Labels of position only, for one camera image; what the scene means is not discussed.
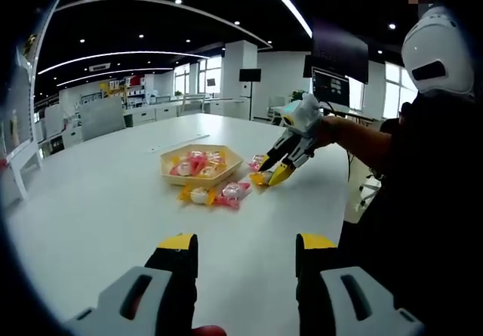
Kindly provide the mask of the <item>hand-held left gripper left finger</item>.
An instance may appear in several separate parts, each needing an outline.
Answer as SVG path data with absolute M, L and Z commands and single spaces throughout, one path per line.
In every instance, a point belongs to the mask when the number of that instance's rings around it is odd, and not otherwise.
M 181 233 L 157 245 L 103 290 L 96 307 L 65 323 L 67 335 L 190 335 L 197 301 L 198 237 Z

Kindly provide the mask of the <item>person's left hand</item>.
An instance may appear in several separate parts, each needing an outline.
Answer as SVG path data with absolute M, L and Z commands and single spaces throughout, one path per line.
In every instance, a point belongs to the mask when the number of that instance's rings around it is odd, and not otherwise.
M 192 336 L 227 336 L 223 328 L 218 325 L 204 325 L 194 328 L 191 332 Z

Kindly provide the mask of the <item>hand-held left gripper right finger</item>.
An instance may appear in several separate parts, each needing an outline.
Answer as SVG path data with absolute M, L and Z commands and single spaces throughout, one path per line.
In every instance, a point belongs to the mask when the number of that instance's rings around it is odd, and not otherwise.
M 301 335 L 424 335 L 425 325 L 328 238 L 296 237 L 296 299 Z

